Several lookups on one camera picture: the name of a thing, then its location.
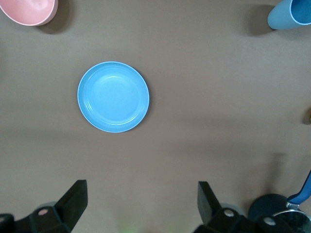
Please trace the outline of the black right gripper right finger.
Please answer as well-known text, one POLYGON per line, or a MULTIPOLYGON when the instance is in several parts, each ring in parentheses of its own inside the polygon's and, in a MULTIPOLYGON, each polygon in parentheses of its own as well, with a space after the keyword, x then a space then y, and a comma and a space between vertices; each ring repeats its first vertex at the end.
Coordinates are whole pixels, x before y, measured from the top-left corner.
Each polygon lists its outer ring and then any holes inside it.
POLYGON ((202 219, 194 233, 257 233, 257 225, 230 207, 222 207, 208 182, 198 182, 197 207, 202 219))

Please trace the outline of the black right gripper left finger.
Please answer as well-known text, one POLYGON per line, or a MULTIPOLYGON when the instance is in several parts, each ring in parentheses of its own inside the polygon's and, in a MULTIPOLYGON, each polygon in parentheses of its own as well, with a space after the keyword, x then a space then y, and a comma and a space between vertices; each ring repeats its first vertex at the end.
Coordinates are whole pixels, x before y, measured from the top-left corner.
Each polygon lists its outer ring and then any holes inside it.
POLYGON ((30 215, 32 233, 71 233, 87 207, 87 181, 77 180, 53 206, 30 215))

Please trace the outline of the blue plate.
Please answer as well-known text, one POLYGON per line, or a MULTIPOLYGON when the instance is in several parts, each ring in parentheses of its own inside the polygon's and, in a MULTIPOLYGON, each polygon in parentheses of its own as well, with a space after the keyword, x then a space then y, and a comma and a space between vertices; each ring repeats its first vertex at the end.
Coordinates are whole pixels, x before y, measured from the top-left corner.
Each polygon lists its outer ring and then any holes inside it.
POLYGON ((109 133, 122 133, 144 120, 150 94, 137 70, 121 62, 108 61, 94 65, 82 76, 77 102, 92 126, 109 133))

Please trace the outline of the glass pot lid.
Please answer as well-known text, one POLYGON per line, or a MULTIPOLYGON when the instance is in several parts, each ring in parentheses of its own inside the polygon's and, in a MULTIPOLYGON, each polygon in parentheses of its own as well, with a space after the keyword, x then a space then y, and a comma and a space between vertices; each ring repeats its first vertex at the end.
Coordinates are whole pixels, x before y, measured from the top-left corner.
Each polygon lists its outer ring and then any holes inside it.
POLYGON ((311 217, 305 212, 290 209, 273 214, 273 216, 286 222, 295 233, 311 233, 311 217))

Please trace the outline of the pink bowl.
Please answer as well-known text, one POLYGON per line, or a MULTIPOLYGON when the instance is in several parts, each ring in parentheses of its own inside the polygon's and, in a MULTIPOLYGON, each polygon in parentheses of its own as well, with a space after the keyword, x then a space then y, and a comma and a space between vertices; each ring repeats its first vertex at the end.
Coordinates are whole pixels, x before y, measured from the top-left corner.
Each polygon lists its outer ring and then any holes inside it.
POLYGON ((0 0, 0 9, 20 25, 41 26, 56 15, 58 0, 0 0))

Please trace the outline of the blue cup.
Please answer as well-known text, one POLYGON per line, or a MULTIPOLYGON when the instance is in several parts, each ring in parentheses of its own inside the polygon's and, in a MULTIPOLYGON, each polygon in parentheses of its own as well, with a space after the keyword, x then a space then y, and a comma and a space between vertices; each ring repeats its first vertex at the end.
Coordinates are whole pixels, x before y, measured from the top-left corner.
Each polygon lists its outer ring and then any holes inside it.
POLYGON ((274 30, 311 25, 311 0, 282 0, 269 13, 267 22, 274 30))

